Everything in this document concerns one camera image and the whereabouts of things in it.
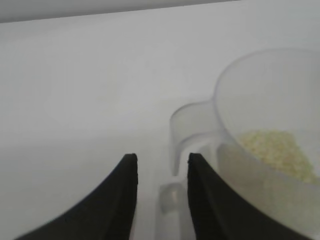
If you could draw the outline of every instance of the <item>white background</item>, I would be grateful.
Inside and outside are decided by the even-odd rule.
[[[131,152],[134,239],[159,235],[159,186],[175,181],[173,111],[208,98],[221,71],[252,51],[320,50],[319,9],[243,0],[0,24],[0,239],[62,213]]]
[[[0,23],[232,0],[1,0]]]

